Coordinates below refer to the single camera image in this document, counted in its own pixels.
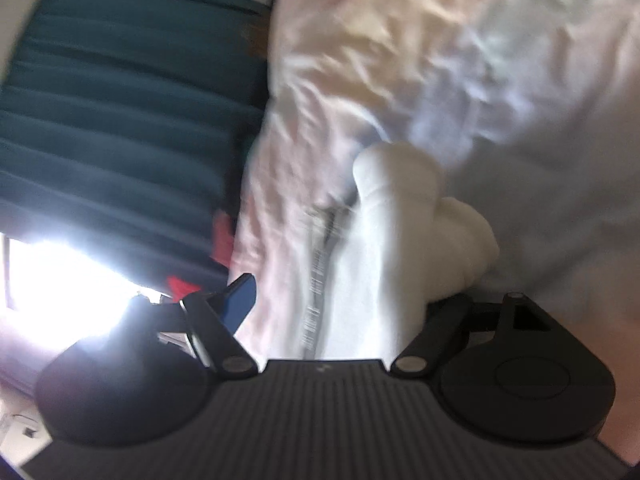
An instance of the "zipper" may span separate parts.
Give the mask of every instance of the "zipper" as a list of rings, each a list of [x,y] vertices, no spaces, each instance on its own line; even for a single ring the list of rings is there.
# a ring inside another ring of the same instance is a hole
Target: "zipper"
[[[313,208],[311,216],[311,267],[309,292],[306,299],[303,323],[302,348],[303,359],[314,360],[318,351],[318,339],[324,316],[324,292],[326,276],[331,254],[342,238],[344,223],[350,208],[334,206],[322,209]]]

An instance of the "mattress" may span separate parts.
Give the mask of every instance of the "mattress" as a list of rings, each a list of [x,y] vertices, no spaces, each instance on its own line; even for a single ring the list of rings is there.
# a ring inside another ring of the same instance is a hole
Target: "mattress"
[[[618,383],[603,439],[637,461],[639,5],[278,0],[232,260],[258,283],[246,348],[299,357],[308,211],[347,200],[364,147],[408,140],[494,229],[501,256],[472,295],[520,290],[575,327]]]

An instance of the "teal curtain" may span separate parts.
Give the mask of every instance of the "teal curtain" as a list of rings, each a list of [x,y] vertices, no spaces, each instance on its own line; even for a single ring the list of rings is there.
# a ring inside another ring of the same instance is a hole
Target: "teal curtain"
[[[63,239],[141,285],[218,290],[266,62],[250,0],[42,0],[0,89],[0,232]]]

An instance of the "ribbed black surface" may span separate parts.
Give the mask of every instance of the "ribbed black surface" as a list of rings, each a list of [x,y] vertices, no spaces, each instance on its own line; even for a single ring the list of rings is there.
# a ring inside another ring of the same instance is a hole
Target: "ribbed black surface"
[[[626,466],[594,441],[552,450],[486,442],[451,422],[423,383],[377,362],[271,362],[223,385],[169,437],[123,449],[54,442],[34,480],[618,479]]]

